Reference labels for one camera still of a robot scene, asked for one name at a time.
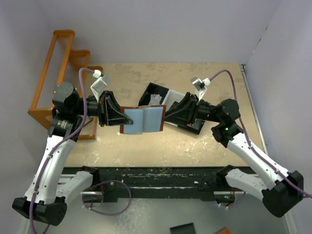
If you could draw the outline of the brown leather card holder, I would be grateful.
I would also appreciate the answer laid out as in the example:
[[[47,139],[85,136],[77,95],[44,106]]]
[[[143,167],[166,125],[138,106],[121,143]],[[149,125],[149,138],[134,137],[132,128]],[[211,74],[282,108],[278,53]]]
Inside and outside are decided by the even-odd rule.
[[[121,134],[139,135],[163,131],[166,105],[121,107],[121,112],[132,121],[132,124],[120,126]]]

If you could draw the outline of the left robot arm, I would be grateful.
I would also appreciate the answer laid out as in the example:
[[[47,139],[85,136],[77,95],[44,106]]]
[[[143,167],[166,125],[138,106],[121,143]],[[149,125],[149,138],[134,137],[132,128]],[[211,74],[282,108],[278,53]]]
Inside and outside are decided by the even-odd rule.
[[[71,83],[62,82],[56,86],[52,102],[53,119],[42,161],[29,189],[23,197],[14,199],[12,208],[30,222],[57,226],[77,195],[103,186],[99,170],[86,166],[59,186],[64,164],[86,118],[98,117],[101,126],[129,125],[133,121],[121,111],[111,91],[103,91],[100,99],[80,97]]]

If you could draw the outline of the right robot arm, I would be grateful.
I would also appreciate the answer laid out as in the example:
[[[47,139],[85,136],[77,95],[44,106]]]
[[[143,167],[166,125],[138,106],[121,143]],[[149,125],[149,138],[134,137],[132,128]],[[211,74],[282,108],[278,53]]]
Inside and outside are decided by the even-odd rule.
[[[262,201],[276,217],[284,216],[304,198],[304,178],[298,171],[290,172],[260,150],[248,137],[240,118],[236,100],[226,99],[218,105],[199,100],[186,93],[165,114],[165,121],[180,126],[193,124],[197,119],[216,122],[212,127],[215,140],[229,149],[256,173],[250,175],[231,165],[218,172],[217,186],[223,191],[231,187],[247,192]]]

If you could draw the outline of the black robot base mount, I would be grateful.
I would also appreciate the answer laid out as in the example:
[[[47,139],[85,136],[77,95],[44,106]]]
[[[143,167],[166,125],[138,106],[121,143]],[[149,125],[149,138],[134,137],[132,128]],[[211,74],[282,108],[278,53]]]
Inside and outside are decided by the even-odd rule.
[[[93,184],[108,184],[86,189],[85,201],[99,198],[117,202],[120,198],[147,199],[216,199],[233,201],[241,190],[232,188],[218,176],[221,167],[65,167],[63,175],[87,170],[95,173]]]

